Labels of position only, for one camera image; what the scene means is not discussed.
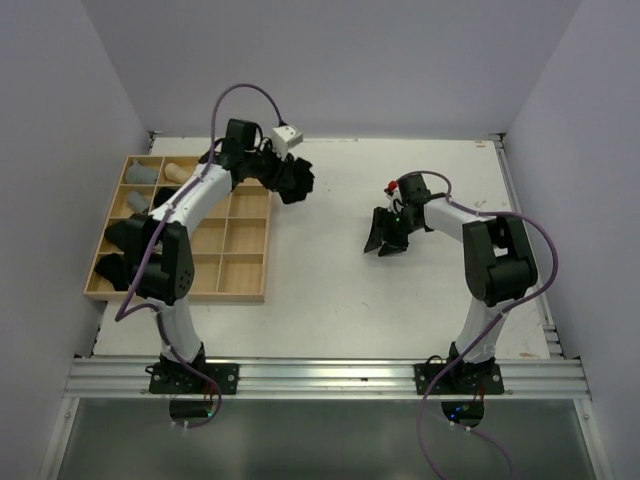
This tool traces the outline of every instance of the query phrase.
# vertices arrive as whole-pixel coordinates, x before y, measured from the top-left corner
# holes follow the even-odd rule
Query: white wall
[[[561,258],[550,303],[619,478],[640,478],[640,3],[584,0],[507,135],[523,210]]]
[[[79,1],[0,6],[0,476],[35,478],[73,354],[84,279],[124,156],[145,132]]]
[[[83,0],[147,129],[207,135],[257,82],[308,135],[503,132],[580,0]],[[257,94],[221,112],[271,121]]]

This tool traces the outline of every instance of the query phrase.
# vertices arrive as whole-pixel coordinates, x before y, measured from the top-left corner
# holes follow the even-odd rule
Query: wooden tray
[[[124,183],[124,174],[134,160],[159,171],[155,185]],[[93,300],[121,300],[125,292],[116,292],[111,283],[93,271],[105,255],[122,253],[104,238],[112,223],[129,218],[134,212],[126,202],[135,190],[151,201],[158,188],[178,184],[164,175],[164,166],[176,163],[193,171],[198,157],[128,157],[111,202],[109,216],[102,229],[100,243],[91,264],[84,294]],[[218,203],[200,222],[191,237],[195,279],[189,299],[196,301],[264,301],[264,281],[269,238],[271,192],[257,180],[238,185],[231,195]]]

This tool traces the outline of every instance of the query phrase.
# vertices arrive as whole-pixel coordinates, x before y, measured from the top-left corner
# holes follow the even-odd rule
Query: metal frame
[[[93,357],[74,361],[69,398],[168,398],[148,393],[144,368],[154,357]],[[209,358],[240,365],[237,394],[230,399],[419,400],[413,365],[423,360],[306,360]],[[496,399],[588,399],[579,360],[498,362],[506,395]],[[200,398],[198,395],[184,398]],[[467,396],[447,396],[464,399]],[[434,395],[430,400],[438,401]]]
[[[544,332],[544,338],[547,341],[547,348],[549,349],[551,358],[564,358],[560,337],[558,336],[558,330],[555,325],[543,325],[542,331]]]
[[[574,400],[578,421],[582,430],[582,436],[591,458],[591,465],[598,480],[615,478],[611,463],[607,457],[600,432],[593,416],[593,408],[590,400]]]
[[[78,412],[79,403],[79,398],[62,399],[62,403],[58,409],[56,423],[51,433],[51,440],[49,441],[47,452],[40,466],[38,480],[55,480],[58,477],[62,460],[64,459],[64,453],[67,449],[67,443],[69,442],[69,436],[71,435],[71,429],[73,428],[73,422]]]
[[[507,162],[507,154],[504,149],[503,135],[490,135],[490,140],[493,141],[496,155],[498,156],[498,164],[500,165],[500,170],[502,171],[502,179],[507,187],[507,196],[509,197],[511,207],[517,212],[522,212],[522,209],[520,208],[520,201],[518,200],[518,195],[516,193],[516,188],[513,184],[513,178],[511,177],[509,163]],[[542,280],[538,280],[536,288],[540,288],[541,285]],[[549,303],[547,302],[547,296],[540,295],[535,299],[535,302],[538,306],[538,310],[542,313],[542,316],[545,319],[547,325],[554,325],[553,317],[551,316],[551,309],[549,308]]]

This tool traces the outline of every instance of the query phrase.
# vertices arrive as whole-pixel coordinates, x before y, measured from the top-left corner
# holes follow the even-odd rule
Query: purple cable
[[[162,217],[162,220],[160,220],[160,223],[158,224],[158,228],[156,228],[155,232],[153,232],[153,235],[151,235],[149,244],[147,245],[147,248],[144,251],[142,260],[140,261],[140,267],[138,268],[138,271],[136,272],[135,277],[133,277],[133,281],[131,282],[131,285],[129,285],[129,290],[127,290],[127,295],[124,297],[124,300],[120,305],[120,308],[116,312],[116,317],[115,317],[116,322],[119,322],[120,320],[131,315],[135,311],[141,310],[143,308],[151,308],[152,304],[143,303],[141,305],[138,305],[137,307],[133,307],[132,309],[127,310],[127,307],[129,306],[129,303],[131,303],[131,299],[133,298],[133,295],[136,293],[136,290],[138,289],[138,285],[140,285],[140,280],[142,280],[144,269],[149,263],[149,259],[151,258],[151,254],[153,253],[153,247],[155,246],[156,243],[158,243],[160,232],[162,232],[162,229],[167,224],[167,220],[169,219],[169,215],[171,215],[171,212],[172,210],[167,210],[167,212],[164,214],[164,217]]]
[[[441,178],[442,180],[444,180],[446,182],[446,184],[447,184],[447,192],[446,192],[447,202],[450,205],[462,210],[463,212],[469,213],[471,215],[478,215],[478,216],[481,216],[481,217],[496,217],[496,216],[516,217],[516,218],[520,218],[521,220],[523,220],[523,221],[527,222],[528,224],[532,225],[536,230],[538,230],[538,232],[540,232],[540,234],[543,236],[543,238],[547,242],[547,245],[549,246],[549,250],[551,251],[551,259],[552,259],[551,273],[549,274],[549,278],[547,279],[547,281],[538,290],[536,290],[535,292],[530,293],[529,295],[526,295],[526,296],[514,301],[513,303],[510,303],[509,305],[504,307],[500,312],[498,312],[496,314],[496,316],[493,318],[493,320],[491,320],[491,322],[486,326],[486,328],[482,332],[480,332],[480,334],[471,342],[471,344],[469,344],[469,346],[462,353],[460,353],[458,355],[458,357],[456,357],[456,359],[454,361],[452,361],[450,364],[448,364],[444,369],[442,369],[433,378],[433,380],[431,380],[431,382],[427,386],[427,390],[424,392],[424,395],[422,397],[422,401],[420,402],[420,409],[418,411],[418,418],[416,420],[416,430],[417,430],[417,433],[418,433],[418,442],[420,443],[420,449],[422,450],[422,454],[424,455],[424,457],[426,458],[427,462],[431,466],[431,469],[442,480],[447,480],[447,477],[445,476],[444,472],[440,469],[440,467],[438,467],[438,465],[436,465],[436,463],[433,461],[433,459],[429,455],[429,452],[428,452],[428,449],[427,449],[427,445],[426,445],[426,442],[425,442],[425,439],[424,439],[424,435],[422,433],[422,428],[421,428],[422,417],[424,415],[424,411],[425,411],[425,408],[427,406],[427,397],[429,396],[429,394],[431,393],[431,391],[433,390],[435,385],[440,381],[440,379],[442,377],[444,377],[447,373],[449,373],[458,363],[460,363],[462,361],[462,359],[471,350],[473,350],[473,348],[478,343],[480,343],[480,341],[484,337],[486,337],[489,334],[489,332],[498,324],[498,322],[500,322],[500,320],[502,319],[504,314],[506,314],[507,312],[513,310],[517,306],[522,305],[523,303],[526,303],[529,300],[533,300],[534,298],[542,295],[544,292],[546,292],[549,289],[549,287],[551,287],[551,285],[555,281],[556,277],[558,276],[558,265],[559,265],[559,262],[558,262],[558,250],[556,249],[556,246],[553,243],[553,240],[551,240],[551,236],[542,227],[542,225],[540,225],[538,222],[536,222],[535,220],[533,220],[533,219],[531,219],[531,218],[529,218],[529,217],[527,217],[525,215],[522,215],[522,214],[516,213],[516,212],[506,212],[506,211],[479,212],[477,210],[473,210],[472,208],[466,207],[464,205],[461,205],[461,204],[453,201],[451,199],[451,190],[453,188],[453,186],[451,184],[451,181],[446,176],[442,175],[441,173],[427,171],[427,170],[419,170],[419,171],[416,171],[416,172],[407,173],[407,174],[403,175],[402,177],[400,177],[398,180],[400,180],[402,178],[405,178],[405,177],[407,177],[409,175],[414,175],[414,174],[431,175],[431,176],[435,176],[435,177],[438,177],[438,178]],[[463,427],[461,425],[458,425],[458,427],[460,429],[466,429],[465,427]],[[511,455],[509,454],[507,449],[504,448],[497,440],[495,440],[491,436],[487,435],[486,433],[483,433],[483,432],[480,432],[480,431],[477,431],[477,430],[472,430],[472,432],[475,435],[477,435],[477,436],[485,439],[486,441],[490,442],[495,447],[497,447],[498,450],[500,450],[502,455],[507,460],[507,463],[509,464],[509,478],[511,480],[516,479],[517,478],[517,474],[516,474],[516,471],[515,471],[515,468],[514,468],[513,459],[511,458]]]
[[[222,92],[222,94],[218,97],[218,100],[216,100],[216,104],[213,107],[213,113],[211,114],[211,150],[209,150],[209,159],[207,160],[207,164],[204,167],[204,170],[202,171],[202,175],[205,175],[209,169],[211,168],[211,165],[214,163],[214,145],[216,142],[216,135],[215,135],[215,131],[216,131],[216,118],[218,116],[218,109],[220,108],[220,104],[222,103],[222,100],[224,99],[224,97],[226,97],[229,93],[231,93],[232,91],[238,89],[238,88],[250,88],[252,90],[257,90],[258,92],[260,92],[262,95],[264,95],[267,100],[269,100],[269,103],[271,103],[271,106],[273,107],[273,109],[276,112],[276,115],[278,117],[278,123],[280,125],[284,124],[284,120],[282,119],[282,115],[280,114],[280,109],[278,108],[278,105],[276,104],[276,101],[273,99],[273,97],[271,95],[269,95],[269,93],[264,90],[262,87],[259,87],[258,85],[254,85],[253,83],[236,83],[235,85],[231,85],[229,88],[227,88],[224,92]]]
[[[160,333],[160,338],[162,339],[164,344],[169,347],[169,351],[171,352],[171,354],[176,358],[176,360],[178,360],[180,365],[182,365],[182,367],[185,370],[187,370],[192,375],[195,375],[196,377],[204,380],[206,383],[208,383],[210,386],[212,386],[214,388],[215,392],[216,392],[216,395],[218,396],[218,402],[216,403],[216,408],[214,409],[214,411],[209,416],[207,416],[207,418],[205,418],[204,420],[197,421],[197,422],[192,422],[192,423],[185,422],[184,423],[184,426],[186,428],[202,427],[203,425],[206,425],[211,420],[213,420],[214,417],[220,411],[220,408],[222,408],[222,390],[220,389],[220,386],[218,385],[218,383],[213,378],[211,378],[208,375],[205,375],[202,372],[199,372],[198,370],[193,368],[191,365],[189,365],[189,362],[187,362],[176,351],[176,349],[169,343],[169,339],[167,338],[167,332],[165,331],[164,324],[162,323],[162,312],[160,312],[160,309],[158,307],[156,307],[155,305],[152,305],[152,304],[148,304],[148,305],[151,305],[149,308],[151,308],[156,313],[156,324],[158,325],[158,332]]]

